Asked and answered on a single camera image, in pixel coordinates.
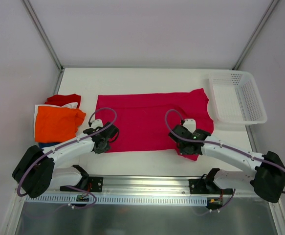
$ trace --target pink fabric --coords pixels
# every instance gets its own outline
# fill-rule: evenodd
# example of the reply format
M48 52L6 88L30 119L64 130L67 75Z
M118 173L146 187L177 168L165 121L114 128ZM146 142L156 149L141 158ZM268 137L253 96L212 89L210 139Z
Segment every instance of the pink fabric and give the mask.
M184 118L196 120L197 128L212 133L213 121L207 113L209 99L203 89L188 93L99 95L96 109L113 108L117 112L115 125L119 137L111 143L110 152L151 151L176 149L176 143L168 137L164 116L169 109L178 110ZM96 118L103 123L113 120L113 112L102 110ZM173 129L180 124L176 113L168 116ZM197 155L183 155L197 160Z

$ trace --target white plastic basket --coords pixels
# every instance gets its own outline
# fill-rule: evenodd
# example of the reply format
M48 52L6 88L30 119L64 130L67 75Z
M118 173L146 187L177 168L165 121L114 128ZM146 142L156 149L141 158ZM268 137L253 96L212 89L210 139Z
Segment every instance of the white plastic basket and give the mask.
M209 79L212 103L219 122L251 125L267 121L252 74L224 70L211 74Z

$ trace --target white wall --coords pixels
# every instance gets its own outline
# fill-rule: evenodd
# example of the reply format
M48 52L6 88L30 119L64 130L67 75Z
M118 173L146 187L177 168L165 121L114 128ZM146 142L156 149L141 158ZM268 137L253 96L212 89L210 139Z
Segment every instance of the white wall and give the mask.
M34 104L52 94L57 75L21 1L0 0L0 227L16 186L12 172L34 144Z
M285 164L285 0L271 16L241 70L259 87L268 121L252 127L260 151L274 151ZM285 195L282 196L285 207Z
M64 66L231 69L271 0L31 0Z

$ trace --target gray floor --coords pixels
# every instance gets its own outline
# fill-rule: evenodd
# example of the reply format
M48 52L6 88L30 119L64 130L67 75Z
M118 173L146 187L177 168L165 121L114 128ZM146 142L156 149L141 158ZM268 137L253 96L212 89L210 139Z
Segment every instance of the gray floor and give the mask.
M53 212L60 204L26 203L27 214ZM188 206L96 205L85 210L63 207L43 219L24 215L17 235L276 235L268 203L234 198L220 213L194 214Z

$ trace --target white table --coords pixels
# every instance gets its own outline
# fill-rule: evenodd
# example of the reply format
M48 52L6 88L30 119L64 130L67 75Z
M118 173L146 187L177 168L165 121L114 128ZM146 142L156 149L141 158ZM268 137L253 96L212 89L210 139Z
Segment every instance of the white table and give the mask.
M65 69L58 94L82 96L80 109L87 113L78 133L88 128L88 119L95 111L99 94L146 94L189 92L204 88L210 97L208 74L216 70L187 69ZM215 120L211 102L210 117ZM214 135L220 139L251 150L244 126L224 128L215 125ZM175 150L94 153L82 155L62 167L79 164L89 174L143 176L200 176L211 168L238 170L220 160L199 156L191 161L178 156Z

